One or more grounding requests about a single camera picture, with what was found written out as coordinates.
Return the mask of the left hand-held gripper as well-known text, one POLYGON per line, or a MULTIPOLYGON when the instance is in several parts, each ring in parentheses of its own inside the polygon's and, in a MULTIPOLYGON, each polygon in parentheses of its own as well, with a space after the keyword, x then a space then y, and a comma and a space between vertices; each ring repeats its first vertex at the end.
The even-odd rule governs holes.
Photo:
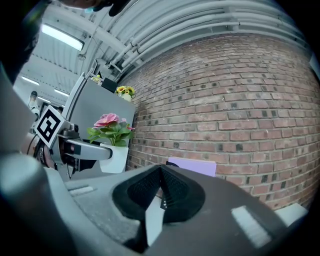
POLYGON ((108 160, 112 149, 80 140, 79 128, 70 123, 52 106, 48 106, 35 126, 39 138, 34 158, 45 167, 52 167, 64 179, 79 169, 79 160, 108 160))

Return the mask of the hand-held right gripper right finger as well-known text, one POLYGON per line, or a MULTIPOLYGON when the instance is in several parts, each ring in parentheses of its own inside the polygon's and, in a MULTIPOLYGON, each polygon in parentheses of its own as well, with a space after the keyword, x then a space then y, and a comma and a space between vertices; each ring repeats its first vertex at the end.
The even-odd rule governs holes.
POLYGON ((288 231, 231 182, 174 166, 158 171, 167 208, 147 256, 267 256, 288 231))

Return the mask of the black box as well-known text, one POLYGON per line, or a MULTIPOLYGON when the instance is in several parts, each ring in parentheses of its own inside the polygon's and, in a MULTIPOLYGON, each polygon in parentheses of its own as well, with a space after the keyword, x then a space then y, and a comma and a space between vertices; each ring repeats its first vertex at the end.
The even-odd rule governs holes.
POLYGON ((104 89, 106 89, 106 90, 108 90, 108 91, 110 91, 111 93, 114 94, 114 93, 116 92, 116 89, 117 89, 117 87, 118 87, 118 84, 117 84, 116 82, 108 79, 108 78, 105 78, 105 79, 103 80, 101 86, 102 86, 104 89))

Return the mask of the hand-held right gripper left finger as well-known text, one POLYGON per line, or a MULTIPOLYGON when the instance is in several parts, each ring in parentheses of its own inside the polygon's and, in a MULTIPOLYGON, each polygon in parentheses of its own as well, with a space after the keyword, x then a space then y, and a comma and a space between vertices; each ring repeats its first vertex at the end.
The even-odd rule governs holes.
POLYGON ((71 241, 61 249, 76 253, 133 253, 139 221, 122 215, 113 201, 114 188, 128 179, 152 170, 136 170, 96 178, 63 182, 60 174, 46 168, 48 184, 60 218, 71 241))

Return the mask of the person's left forearm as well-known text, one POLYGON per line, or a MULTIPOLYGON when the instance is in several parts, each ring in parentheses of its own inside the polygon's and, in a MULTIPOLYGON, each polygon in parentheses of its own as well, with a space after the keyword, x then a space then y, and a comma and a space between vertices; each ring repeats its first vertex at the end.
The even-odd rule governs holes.
POLYGON ((25 155, 35 158, 44 167, 55 167, 55 163, 52 160, 49 148, 36 134, 27 134, 24 142, 22 143, 20 151, 25 155))

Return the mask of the person's black shirt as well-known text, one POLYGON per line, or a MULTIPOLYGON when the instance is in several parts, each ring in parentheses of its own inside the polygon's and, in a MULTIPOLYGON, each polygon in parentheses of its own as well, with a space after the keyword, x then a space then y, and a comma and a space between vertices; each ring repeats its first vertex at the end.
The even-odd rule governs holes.
POLYGON ((48 0, 0 0, 0 64, 11 83, 39 41, 48 0))

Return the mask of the pink flowers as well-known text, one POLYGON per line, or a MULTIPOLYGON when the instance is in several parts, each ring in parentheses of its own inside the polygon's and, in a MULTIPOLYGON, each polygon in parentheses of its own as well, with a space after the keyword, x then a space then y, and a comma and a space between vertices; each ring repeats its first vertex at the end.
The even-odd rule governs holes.
POLYGON ((112 151, 111 158, 99 161, 103 173, 119 174, 125 171, 129 152, 127 142, 132 138, 133 132, 134 128, 127 120, 115 113, 103 114, 93 127, 87 129, 90 143, 98 139, 109 141, 100 143, 101 147, 112 151))

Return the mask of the purple and black file holder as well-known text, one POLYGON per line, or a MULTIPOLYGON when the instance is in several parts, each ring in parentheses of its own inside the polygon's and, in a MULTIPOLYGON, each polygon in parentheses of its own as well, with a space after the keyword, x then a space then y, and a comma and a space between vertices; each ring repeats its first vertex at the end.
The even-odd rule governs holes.
POLYGON ((205 201, 200 211, 211 211, 214 207, 214 197, 218 194, 218 188, 221 182, 216 177, 217 163, 215 161, 194 160, 179 157, 170 157, 166 162, 167 166, 174 166, 190 172, 198 173, 199 175, 206 176, 202 178, 202 185, 205 185, 205 201))

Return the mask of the small sunflower pot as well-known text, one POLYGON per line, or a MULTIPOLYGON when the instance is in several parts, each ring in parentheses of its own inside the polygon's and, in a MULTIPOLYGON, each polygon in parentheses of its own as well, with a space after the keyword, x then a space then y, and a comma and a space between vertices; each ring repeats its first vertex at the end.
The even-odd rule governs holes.
POLYGON ((135 95, 135 90, 131 86, 119 86, 116 88, 115 94, 118 95, 120 98, 131 102, 132 98, 135 95))

